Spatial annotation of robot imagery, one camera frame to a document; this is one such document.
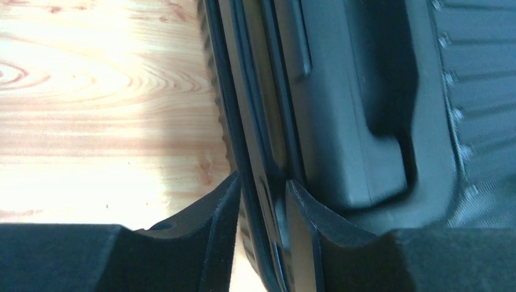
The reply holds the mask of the black ribbed hard-shell suitcase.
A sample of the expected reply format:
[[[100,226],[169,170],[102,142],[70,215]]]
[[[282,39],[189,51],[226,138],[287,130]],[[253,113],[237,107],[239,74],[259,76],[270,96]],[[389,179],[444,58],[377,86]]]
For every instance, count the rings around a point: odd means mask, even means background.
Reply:
[[[198,1],[239,235],[296,291],[286,183],[358,228],[515,230],[514,1]]]

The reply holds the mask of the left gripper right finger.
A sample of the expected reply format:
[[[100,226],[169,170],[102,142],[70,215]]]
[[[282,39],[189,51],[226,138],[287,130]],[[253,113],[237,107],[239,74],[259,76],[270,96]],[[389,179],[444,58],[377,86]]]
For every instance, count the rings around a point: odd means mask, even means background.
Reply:
[[[286,183],[296,291],[514,291],[514,229],[396,229],[375,235]]]

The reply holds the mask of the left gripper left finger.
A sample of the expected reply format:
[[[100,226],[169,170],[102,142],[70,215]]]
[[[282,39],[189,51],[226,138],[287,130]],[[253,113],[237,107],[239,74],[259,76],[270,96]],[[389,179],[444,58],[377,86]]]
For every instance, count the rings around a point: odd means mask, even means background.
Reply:
[[[240,179],[149,229],[1,225],[2,291],[228,291]]]

